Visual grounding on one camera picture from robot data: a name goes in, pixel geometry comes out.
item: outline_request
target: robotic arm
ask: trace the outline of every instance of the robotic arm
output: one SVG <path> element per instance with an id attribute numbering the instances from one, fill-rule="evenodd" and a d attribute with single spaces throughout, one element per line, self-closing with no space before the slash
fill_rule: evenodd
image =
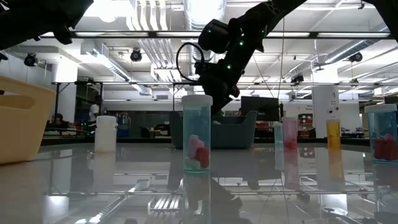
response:
<path id="1" fill-rule="evenodd" d="M 203 50 L 216 54 L 226 53 L 224 59 L 215 63 L 197 62 L 195 73 L 205 93 L 213 97 L 211 113 L 215 114 L 240 92 L 236 84 L 244 74 L 255 50 L 264 52 L 263 38 L 278 22 L 306 0 L 273 0 L 262 2 L 249 9 L 243 16 L 228 24 L 213 19 L 202 30 L 198 44 Z M 398 1 L 365 0 L 374 4 L 392 35 L 398 40 Z"/>

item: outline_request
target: clear container with red blocks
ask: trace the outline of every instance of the clear container with red blocks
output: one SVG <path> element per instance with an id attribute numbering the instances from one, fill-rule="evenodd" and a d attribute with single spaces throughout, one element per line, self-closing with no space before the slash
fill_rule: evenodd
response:
<path id="1" fill-rule="evenodd" d="M 297 151 L 297 118 L 282 118 L 285 151 Z"/>
<path id="2" fill-rule="evenodd" d="M 183 167 L 185 172 L 207 172 L 210 168 L 210 115 L 213 98 L 188 95 L 183 105 Z"/>
<path id="3" fill-rule="evenodd" d="M 365 106 L 371 152 L 376 162 L 398 162 L 397 106 Z"/>

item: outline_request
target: white column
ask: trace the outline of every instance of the white column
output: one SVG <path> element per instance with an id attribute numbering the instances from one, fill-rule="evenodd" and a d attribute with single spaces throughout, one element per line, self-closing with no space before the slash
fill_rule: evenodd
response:
<path id="1" fill-rule="evenodd" d="M 69 59 L 61 60 L 52 65 L 53 82 L 75 82 L 77 81 L 77 64 Z M 58 98 L 58 113 L 63 115 L 63 120 L 75 121 L 76 85 L 61 85 Z"/>
<path id="2" fill-rule="evenodd" d="M 313 81 L 338 83 L 337 67 L 327 65 L 321 71 L 313 72 Z M 339 93 L 336 85 L 315 86 L 312 88 L 314 125 L 317 138 L 327 137 L 326 120 L 339 119 Z"/>

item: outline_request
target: reflective table surface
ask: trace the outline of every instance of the reflective table surface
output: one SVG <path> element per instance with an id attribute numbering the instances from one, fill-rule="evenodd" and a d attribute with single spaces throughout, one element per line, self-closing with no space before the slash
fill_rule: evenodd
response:
<path id="1" fill-rule="evenodd" d="M 398 223 L 398 166 L 364 146 L 213 150 L 184 174 L 170 144 L 48 146 L 0 166 L 1 223 Z"/>

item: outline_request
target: yellow test tube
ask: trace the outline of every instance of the yellow test tube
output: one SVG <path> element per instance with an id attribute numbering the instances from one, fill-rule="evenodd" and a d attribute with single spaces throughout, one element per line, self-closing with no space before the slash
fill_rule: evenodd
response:
<path id="1" fill-rule="evenodd" d="M 326 129 L 328 133 L 328 150 L 341 151 L 340 120 L 338 119 L 327 120 Z"/>

